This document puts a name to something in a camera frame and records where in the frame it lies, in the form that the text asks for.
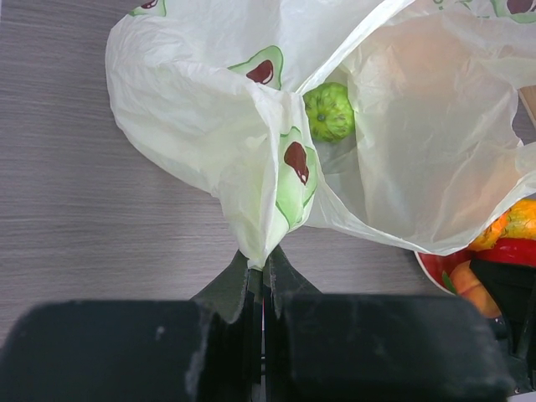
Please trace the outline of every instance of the wooden table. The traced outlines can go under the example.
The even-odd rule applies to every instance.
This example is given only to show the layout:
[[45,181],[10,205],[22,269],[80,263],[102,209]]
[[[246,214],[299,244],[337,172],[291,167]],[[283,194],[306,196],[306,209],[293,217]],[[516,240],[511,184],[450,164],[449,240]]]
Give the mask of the wooden table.
[[[106,39],[138,3],[3,0],[0,342],[38,302],[189,298],[236,251],[218,201],[154,166],[114,123]],[[524,111],[515,127],[533,135]],[[282,246],[325,292],[439,292],[409,251],[309,228]]]

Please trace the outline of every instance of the white plastic bag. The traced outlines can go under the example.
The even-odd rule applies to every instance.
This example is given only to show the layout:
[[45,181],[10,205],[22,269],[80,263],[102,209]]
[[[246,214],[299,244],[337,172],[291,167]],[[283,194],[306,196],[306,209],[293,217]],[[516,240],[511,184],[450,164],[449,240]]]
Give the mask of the white plastic bag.
[[[511,125],[536,85],[530,1],[153,0],[111,30],[111,109],[219,198],[253,266],[303,224],[447,254],[536,191]],[[325,80],[356,111],[337,145],[301,98]]]

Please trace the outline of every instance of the red pepper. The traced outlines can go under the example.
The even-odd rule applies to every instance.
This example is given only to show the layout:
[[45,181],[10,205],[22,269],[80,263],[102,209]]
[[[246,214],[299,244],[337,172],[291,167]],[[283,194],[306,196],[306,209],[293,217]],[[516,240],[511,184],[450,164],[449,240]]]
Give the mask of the red pepper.
[[479,251],[476,258],[536,268],[536,240],[499,239],[492,249]]

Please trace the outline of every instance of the red plate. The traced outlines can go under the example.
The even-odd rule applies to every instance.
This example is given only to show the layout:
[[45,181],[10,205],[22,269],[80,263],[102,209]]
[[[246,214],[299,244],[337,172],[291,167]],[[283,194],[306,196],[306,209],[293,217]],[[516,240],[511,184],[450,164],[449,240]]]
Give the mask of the red plate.
[[441,278],[443,272],[450,275],[454,268],[459,266],[462,262],[471,260],[474,256],[474,252],[464,249],[447,256],[422,253],[415,253],[415,255],[417,256],[417,261],[419,261],[420,267],[425,272],[426,276],[428,276],[428,279],[443,291],[451,293],[446,289],[443,279]]

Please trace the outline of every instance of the avocado pit print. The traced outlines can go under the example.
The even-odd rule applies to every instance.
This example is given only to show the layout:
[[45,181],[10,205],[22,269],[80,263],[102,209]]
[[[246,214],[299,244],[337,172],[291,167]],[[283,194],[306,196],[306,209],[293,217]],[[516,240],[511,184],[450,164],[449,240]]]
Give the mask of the avocado pit print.
[[293,127],[281,134],[276,207],[289,229],[300,224],[317,189],[317,153],[302,144],[302,132]]
[[166,0],[152,0],[151,2],[142,4],[140,7],[134,8],[129,14],[133,17],[137,15],[156,15],[158,17],[165,17],[167,14]]
[[498,17],[510,17],[517,23],[536,23],[536,0],[492,0]]
[[283,53],[277,46],[268,46],[248,61],[230,66],[229,70],[274,90],[280,90]]

